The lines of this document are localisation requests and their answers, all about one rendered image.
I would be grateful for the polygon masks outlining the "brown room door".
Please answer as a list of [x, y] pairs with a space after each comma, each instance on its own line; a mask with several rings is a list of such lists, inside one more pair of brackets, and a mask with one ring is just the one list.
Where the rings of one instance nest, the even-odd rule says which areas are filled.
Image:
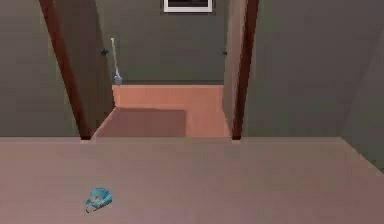
[[96, 0], [55, 0], [64, 46], [90, 139], [115, 108]]
[[238, 73], [241, 64], [247, 0], [229, 0], [222, 109], [229, 135], [233, 132]]

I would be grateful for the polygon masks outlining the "blue round object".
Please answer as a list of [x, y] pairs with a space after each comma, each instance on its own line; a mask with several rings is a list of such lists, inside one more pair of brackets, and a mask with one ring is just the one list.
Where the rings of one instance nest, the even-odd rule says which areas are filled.
[[90, 191], [85, 202], [85, 212], [97, 211], [112, 202], [112, 192], [106, 188], [97, 187]]

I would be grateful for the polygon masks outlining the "white framed wall picture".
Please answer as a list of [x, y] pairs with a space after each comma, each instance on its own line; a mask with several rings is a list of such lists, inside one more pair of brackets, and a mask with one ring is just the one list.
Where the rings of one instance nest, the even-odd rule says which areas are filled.
[[210, 13], [214, 0], [162, 0], [166, 13]]

